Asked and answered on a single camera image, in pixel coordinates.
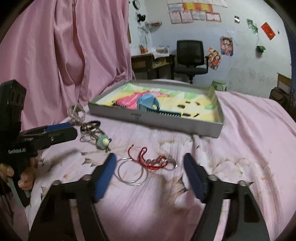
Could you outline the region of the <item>black office chair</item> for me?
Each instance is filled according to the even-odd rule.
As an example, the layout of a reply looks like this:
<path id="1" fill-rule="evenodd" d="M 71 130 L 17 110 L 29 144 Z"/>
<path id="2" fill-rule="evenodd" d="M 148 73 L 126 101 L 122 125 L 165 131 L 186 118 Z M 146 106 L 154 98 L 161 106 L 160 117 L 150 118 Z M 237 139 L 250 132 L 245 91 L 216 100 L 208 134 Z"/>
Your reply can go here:
<path id="1" fill-rule="evenodd" d="M 209 56 L 204 54 L 202 41 L 177 40 L 177 65 L 175 73 L 186 75 L 190 84 L 196 75 L 204 75 L 209 70 Z"/>

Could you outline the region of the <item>pink curtain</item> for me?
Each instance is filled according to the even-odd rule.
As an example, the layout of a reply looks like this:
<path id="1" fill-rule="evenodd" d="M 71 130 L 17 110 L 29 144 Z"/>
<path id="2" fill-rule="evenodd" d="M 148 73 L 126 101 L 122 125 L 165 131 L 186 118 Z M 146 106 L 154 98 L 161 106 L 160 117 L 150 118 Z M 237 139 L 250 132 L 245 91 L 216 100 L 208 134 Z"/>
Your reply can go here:
<path id="1" fill-rule="evenodd" d="M 128 1 L 34 1 L 1 42 L 1 82 L 26 88 L 23 130 L 59 123 L 134 78 Z"/>

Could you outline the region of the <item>cartoon poster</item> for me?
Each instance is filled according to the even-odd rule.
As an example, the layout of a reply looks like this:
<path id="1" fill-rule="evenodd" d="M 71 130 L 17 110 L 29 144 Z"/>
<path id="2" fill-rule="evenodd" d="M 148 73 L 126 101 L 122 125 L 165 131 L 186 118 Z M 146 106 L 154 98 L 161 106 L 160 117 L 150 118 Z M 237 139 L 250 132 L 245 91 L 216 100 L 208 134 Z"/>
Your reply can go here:
<path id="1" fill-rule="evenodd" d="M 214 70 L 217 70 L 221 62 L 221 53 L 213 48 L 208 49 L 208 66 Z"/>
<path id="2" fill-rule="evenodd" d="M 233 39 L 231 37 L 220 37 L 220 49 L 222 55 L 233 56 Z"/>

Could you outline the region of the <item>large silver bangle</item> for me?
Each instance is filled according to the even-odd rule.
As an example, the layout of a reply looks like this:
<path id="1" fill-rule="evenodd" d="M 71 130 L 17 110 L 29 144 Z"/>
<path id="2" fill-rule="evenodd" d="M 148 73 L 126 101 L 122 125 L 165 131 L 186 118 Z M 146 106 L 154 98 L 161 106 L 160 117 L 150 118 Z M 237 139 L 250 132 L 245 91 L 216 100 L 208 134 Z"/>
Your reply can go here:
<path id="1" fill-rule="evenodd" d="M 128 186 L 143 185 L 148 179 L 149 172 L 130 158 L 124 157 L 117 161 L 114 171 L 115 178 Z"/>

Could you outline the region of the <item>blue smart watch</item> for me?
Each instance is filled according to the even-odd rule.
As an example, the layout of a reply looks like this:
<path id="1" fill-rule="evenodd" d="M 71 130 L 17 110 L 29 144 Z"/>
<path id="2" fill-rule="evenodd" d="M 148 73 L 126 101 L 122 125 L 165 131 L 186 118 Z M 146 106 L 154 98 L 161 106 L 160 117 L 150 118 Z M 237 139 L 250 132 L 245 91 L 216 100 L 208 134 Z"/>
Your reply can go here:
<path id="1" fill-rule="evenodd" d="M 142 95 L 137 100 L 137 110 L 145 113 L 155 113 L 167 116 L 181 117 L 181 113 L 162 110 L 159 101 L 152 94 Z"/>

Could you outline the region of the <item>cartoon poster lower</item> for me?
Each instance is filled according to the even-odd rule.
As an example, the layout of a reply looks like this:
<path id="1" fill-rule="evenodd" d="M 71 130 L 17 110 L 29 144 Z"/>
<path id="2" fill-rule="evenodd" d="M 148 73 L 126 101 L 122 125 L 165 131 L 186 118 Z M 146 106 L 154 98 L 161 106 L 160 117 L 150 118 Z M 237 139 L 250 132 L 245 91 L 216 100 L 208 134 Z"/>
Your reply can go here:
<path id="1" fill-rule="evenodd" d="M 221 53 L 213 48 L 208 49 L 208 66 L 214 70 L 217 70 L 221 62 Z"/>

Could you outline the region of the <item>cartoon poster upper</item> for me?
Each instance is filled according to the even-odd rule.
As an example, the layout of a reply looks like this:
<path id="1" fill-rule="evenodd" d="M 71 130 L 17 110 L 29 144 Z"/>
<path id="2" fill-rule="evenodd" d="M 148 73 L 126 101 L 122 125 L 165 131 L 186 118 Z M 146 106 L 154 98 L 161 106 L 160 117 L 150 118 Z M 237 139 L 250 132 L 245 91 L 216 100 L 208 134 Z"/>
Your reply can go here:
<path id="1" fill-rule="evenodd" d="M 231 37 L 220 37 L 220 49 L 222 55 L 233 56 L 233 39 Z"/>

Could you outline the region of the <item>red paper on wall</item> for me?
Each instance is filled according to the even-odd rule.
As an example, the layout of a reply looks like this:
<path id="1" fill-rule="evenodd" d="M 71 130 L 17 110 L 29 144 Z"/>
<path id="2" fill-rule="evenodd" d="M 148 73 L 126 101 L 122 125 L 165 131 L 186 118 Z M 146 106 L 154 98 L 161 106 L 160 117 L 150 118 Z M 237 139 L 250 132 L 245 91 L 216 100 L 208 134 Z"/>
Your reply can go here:
<path id="1" fill-rule="evenodd" d="M 267 35 L 268 39 L 272 40 L 276 34 L 275 32 L 272 30 L 272 28 L 270 27 L 270 25 L 265 22 L 261 25 L 261 29 L 263 30 L 263 32 Z"/>

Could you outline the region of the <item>pink floral bedsheet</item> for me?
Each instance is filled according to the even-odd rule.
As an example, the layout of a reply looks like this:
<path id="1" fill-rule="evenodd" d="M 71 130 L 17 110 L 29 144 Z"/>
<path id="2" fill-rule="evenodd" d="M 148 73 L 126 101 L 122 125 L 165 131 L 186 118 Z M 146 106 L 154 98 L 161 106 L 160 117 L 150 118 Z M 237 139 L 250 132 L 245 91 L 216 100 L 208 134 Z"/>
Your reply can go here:
<path id="1" fill-rule="evenodd" d="M 173 171 L 158 170 L 140 186 L 111 180 L 95 204 L 110 240 L 189 240 L 204 205 L 195 198 L 183 168 L 191 153 L 209 174 L 222 181 L 246 181 L 261 209 L 269 237 L 276 240 L 295 213 L 295 121 L 275 101 L 218 92 L 224 125 L 218 138 L 171 132 L 135 123 L 99 118 L 112 138 L 118 159 L 172 156 Z"/>

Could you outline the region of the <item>green plastic stool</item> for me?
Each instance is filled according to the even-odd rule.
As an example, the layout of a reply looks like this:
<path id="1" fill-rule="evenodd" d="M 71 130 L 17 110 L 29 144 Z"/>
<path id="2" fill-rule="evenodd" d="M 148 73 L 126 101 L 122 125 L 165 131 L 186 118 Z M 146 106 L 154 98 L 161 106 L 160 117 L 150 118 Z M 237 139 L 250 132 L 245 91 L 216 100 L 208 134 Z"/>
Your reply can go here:
<path id="1" fill-rule="evenodd" d="M 227 84 L 223 80 L 213 80 L 210 86 L 210 90 L 227 91 Z"/>

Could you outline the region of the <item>cardboard box by wall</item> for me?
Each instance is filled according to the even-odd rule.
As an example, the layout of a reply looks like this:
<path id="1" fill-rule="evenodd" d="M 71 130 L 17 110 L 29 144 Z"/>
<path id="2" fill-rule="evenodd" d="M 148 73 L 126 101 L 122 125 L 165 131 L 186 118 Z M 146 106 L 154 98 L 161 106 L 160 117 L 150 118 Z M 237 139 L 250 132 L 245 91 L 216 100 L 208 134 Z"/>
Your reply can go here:
<path id="1" fill-rule="evenodd" d="M 292 79 L 280 73 L 277 74 L 277 86 L 270 92 L 269 98 L 279 103 L 281 106 L 290 102 Z"/>

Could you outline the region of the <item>wooden desk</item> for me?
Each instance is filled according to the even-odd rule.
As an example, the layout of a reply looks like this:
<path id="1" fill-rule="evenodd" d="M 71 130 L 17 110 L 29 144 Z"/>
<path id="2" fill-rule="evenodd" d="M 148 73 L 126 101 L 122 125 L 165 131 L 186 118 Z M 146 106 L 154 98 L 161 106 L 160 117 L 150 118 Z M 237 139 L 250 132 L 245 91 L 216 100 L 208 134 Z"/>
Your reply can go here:
<path id="1" fill-rule="evenodd" d="M 160 79 L 160 69 L 166 66 L 170 68 L 169 79 L 174 80 L 175 55 L 155 59 L 152 53 L 140 54 L 131 57 L 134 73 L 146 73 L 148 79 Z"/>

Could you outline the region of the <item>grey cardboard box tray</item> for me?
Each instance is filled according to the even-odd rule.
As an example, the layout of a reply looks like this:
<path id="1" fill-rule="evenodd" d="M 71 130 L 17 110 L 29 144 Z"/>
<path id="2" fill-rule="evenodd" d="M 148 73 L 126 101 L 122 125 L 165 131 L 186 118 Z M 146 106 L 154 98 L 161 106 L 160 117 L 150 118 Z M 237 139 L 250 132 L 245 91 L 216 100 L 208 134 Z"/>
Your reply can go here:
<path id="1" fill-rule="evenodd" d="M 88 103 L 93 115 L 218 138 L 224 114 L 215 89 L 175 80 L 129 80 Z"/>

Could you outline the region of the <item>clear plastic hair claw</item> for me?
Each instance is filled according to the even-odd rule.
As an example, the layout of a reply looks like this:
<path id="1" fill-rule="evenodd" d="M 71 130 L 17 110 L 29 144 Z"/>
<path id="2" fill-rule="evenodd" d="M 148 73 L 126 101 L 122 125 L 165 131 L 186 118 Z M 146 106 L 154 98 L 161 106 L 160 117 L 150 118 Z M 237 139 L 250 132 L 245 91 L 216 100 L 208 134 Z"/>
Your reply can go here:
<path id="1" fill-rule="evenodd" d="M 70 123 L 73 125 L 81 126 L 85 121 L 86 112 L 79 103 L 70 105 L 67 109 L 67 114 L 70 118 Z"/>

